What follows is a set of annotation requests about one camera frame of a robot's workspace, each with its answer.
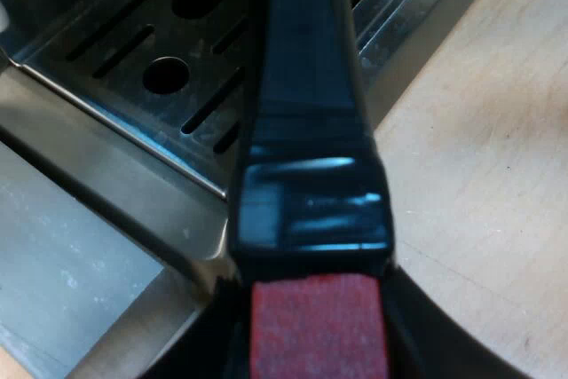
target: black plastic handle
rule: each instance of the black plastic handle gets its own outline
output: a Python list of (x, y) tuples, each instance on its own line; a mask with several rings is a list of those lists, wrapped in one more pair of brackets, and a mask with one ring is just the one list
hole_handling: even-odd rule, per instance
[(389, 192), (364, 119), (350, 0), (251, 0), (256, 67), (230, 192), (242, 278), (380, 275)]

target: drip tray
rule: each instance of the drip tray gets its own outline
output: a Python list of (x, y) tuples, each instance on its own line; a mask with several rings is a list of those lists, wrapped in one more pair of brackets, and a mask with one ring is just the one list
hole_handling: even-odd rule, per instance
[[(396, 1), (353, 0), (360, 51)], [(225, 198), (242, 115), (247, 31), (247, 0), (98, 0), (23, 64)], [(367, 55), (363, 66), (374, 73), (369, 65), (378, 58)], [(367, 87), (372, 81), (367, 76)]]

